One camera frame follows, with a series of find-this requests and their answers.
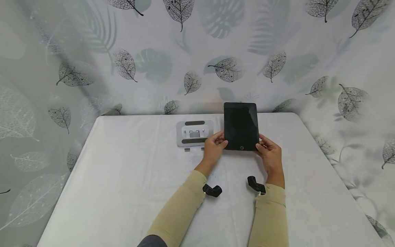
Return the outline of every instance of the backdrop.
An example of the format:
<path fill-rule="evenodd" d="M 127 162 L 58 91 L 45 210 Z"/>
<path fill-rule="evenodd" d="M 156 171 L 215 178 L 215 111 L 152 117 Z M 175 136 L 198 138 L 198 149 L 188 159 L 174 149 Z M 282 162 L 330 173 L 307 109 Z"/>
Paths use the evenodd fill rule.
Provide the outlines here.
<path fill-rule="evenodd" d="M 394 13 L 391 0 L 1 1 L 0 245 L 37 244 L 96 117 L 254 102 L 300 116 L 394 246 Z"/>

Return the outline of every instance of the beige arm sleeve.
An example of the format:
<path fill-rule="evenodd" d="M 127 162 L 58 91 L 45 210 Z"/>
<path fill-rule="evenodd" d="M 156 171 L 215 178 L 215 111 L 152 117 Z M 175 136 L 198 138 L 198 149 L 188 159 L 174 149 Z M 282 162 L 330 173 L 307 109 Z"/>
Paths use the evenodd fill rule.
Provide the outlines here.
<path fill-rule="evenodd" d="M 161 209 L 146 235 L 157 235 L 167 247 L 178 247 L 204 200 L 203 186 L 206 182 L 207 178 L 202 173 L 192 171 Z"/>
<path fill-rule="evenodd" d="M 266 194 L 256 197 L 248 247 L 288 247 L 285 190 L 271 184 L 265 187 Z"/>

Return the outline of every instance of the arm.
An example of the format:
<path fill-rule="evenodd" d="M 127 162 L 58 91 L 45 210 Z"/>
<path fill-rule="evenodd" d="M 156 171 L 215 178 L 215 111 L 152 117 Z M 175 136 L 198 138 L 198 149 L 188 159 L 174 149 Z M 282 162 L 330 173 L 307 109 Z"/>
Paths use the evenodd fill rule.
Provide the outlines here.
<path fill-rule="evenodd" d="M 256 197 L 255 218 L 248 247 L 288 247 L 281 148 L 261 134 L 260 138 L 262 141 L 256 148 L 267 172 L 266 194 Z"/>
<path fill-rule="evenodd" d="M 155 218 L 140 247 L 178 247 L 205 194 L 203 186 L 228 144 L 224 132 L 207 138 L 204 157 Z"/>

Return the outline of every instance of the person's left hand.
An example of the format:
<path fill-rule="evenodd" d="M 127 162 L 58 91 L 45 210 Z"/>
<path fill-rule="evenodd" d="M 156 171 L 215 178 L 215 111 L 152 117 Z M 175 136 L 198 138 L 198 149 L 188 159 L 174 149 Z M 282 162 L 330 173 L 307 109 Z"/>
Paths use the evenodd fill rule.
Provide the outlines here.
<path fill-rule="evenodd" d="M 228 141 L 225 140 L 223 130 L 208 137 L 204 143 L 204 156 L 202 162 L 215 165 L 221 157 L 223 149 L 227 145 Z"/>

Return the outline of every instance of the tablet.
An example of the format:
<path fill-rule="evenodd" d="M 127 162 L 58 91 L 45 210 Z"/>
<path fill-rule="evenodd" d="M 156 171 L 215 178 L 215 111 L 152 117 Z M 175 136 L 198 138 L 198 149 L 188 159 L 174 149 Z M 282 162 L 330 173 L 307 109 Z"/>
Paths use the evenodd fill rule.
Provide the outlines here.
<path fill-rule="evenodd" d="M 254 103 L 224 104 L 225 140 L 227 150 L 256 151 L 259 143 L 258 117 Z"/>

